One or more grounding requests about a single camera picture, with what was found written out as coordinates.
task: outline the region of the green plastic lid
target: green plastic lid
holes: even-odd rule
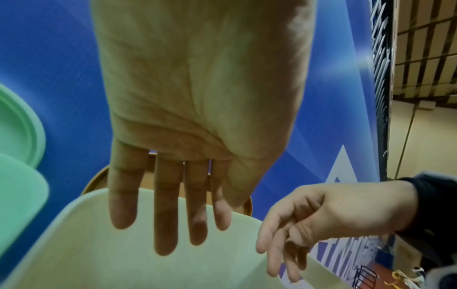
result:
[[[0,256],[43,207],[48,193],[40,173],[0,153]]]
[[[30,106],[0,84],[0,153],[36,168],[43,157],[46,136]]]

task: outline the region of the hand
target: hand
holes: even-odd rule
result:
[[[302,186],[270,209],[256,250],[267,252],[270,276],[278,275],[282,257],[290,280],[298,282],[317,242],[401,231],[416,211],[416,190],[406,181]]]
[[[286,147],[308,68],[311,4],[92,0],[114,135],[108,187],[116,228],[135,220],[150,149],[158,152],[156,252],[176,247],[183,180],[190,241],[204,242],[209,160],[216,225],[228,228],[228,204],[242,205]]]

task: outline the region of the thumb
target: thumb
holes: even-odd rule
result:
[[[337,227],[336,222],[330,214],[326,213],[325,208],[320,208],[290,228],[286,243],[292,242],[297,248],[312,247],[319,241],[333,237]]]
[[[234,157],[222,181],[222,193],[227,203],[232,208],[242,206],[275,160]]]

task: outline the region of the finger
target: finger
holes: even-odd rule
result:
[[[267,273],[271,277],[276,277],[279,274],[284,254],[284,243],[288,236],[288,230],[295,224],[295,221],[291,218],[277,230],[271,241],[271,246],[267,250]]]
[[[186,191],[187,221],[192,245],[203,244],[207,235],[206,191],[209,160],[186,161],[184,189]]]
[[[108,204],[111,222],[118,229],[128,228],[137,217],[138,189],[148,152],[113,139],[108,170]]]
[[[280,227],[280,225],[288,220],[294,213],[293,199],[285,197],[277,202],[268,211],[267,216],[262,222],[258,230],[256,251],[263,254],[270,247],[273,236]]]
[[[178,196],[183,162],[157,153],[154,174],[154,249],[171,254],[178,244]]]
[[[297,250],[297,264],[298,264],[298,269],[300,270],[305,270],[306,269],[306,264],[307,264],[307,255],[309,251],[311,250],[310,247],[300,247]]]
[[[212,160],[211,161],[211,198],[213,200],[214,220],[219,230],[227,230],[232,222],[232,208],[225,201],[220,187],[230,161]]]
[[[320,208],[290,228],[286,243],[293,242],[298,248],[312,247],[319,241],[331,238],[337,229],[337,220],[326,214],[325,208]]]
[[[222,193],[232,208],[243,205],[274,159],[256,160],[234,157],[222,181]]]
[[[300,281],[300,270],[297,264],[297,247],[292,243],[285,243],[284,245],[284,265],[286,265],[287,276],[293,283]]]

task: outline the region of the light green plastic object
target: light green plastic object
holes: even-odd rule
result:
[[[0,256],[35,217],[48,193],[40,173],[0,153]]]
[[[0,84],[0,153],[36,168],[43,157],[43,125],[25,101]]]
[[[137,218],[124,230],[109,218],[108,189],[85,194],[54,219],[0,289],[285,289],[256,252],[259,220],[232,213],[222,232],[207,205],[208,237],[193,246],[182,198],[178,209],[178,245],[162,257],[153,246],[153,191],[139,190]],[[308,289],[350,288],[311,257],[303,277]]]

